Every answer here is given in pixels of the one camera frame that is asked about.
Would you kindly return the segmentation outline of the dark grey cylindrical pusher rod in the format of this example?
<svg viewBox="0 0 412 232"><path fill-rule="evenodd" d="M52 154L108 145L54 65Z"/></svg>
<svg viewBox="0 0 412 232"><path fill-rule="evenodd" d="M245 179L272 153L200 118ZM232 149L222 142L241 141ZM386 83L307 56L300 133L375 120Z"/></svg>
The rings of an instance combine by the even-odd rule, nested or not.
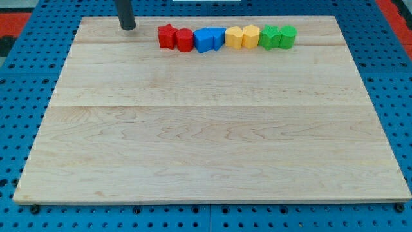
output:
<svg viewBox="0 0 412 232"><path fill-rule="evenodd" d="M120 27L130 31L136 28L135 16L131 0L114 0Z"/></svg>

